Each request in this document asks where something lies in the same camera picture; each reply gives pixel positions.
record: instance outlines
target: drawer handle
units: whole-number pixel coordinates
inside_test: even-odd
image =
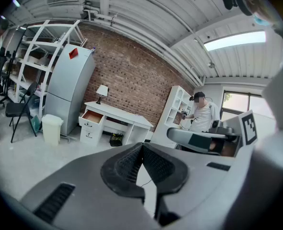
[[[88,122],[87,122],[87,124],[84,124],[84,125],[86,125],[86,126],[88,126],[88,127],[92,127],[92,125],[89,125]]]

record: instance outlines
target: table lamp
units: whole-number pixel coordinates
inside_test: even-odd
[[[100,95],[99,100],[96,102],[97,104],[101,104],[100,101],[102,97],[107,97],[108,90],[107,86],[100,85],[99,89],[96,91],[96,93]]]

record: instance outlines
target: white desk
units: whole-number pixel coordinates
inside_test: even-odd
[[[80,141],[92,146],[98,144],[103,130],[111,133],[123,133],[122,144],[127,145],[144,142],[149,129],[153,127],[143,116],[104,103],[86,102],[85,105],[85,113],[79,117],[79,124],[82,127]],[[107,117],[123,121],[127,125],[107,120]]]

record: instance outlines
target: red magnet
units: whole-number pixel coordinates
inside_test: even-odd
[[[78,48],[75,48],[74,50],[72,50],[70,53],[69,53],[69,58],[72,59],[74,57],[76,57],[78,55]]]

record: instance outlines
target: trash bin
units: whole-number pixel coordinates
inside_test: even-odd
[[[60,141],[60,127],[64,121],[50,114],[44,115],[41,121],[45,142],[57,146]]]

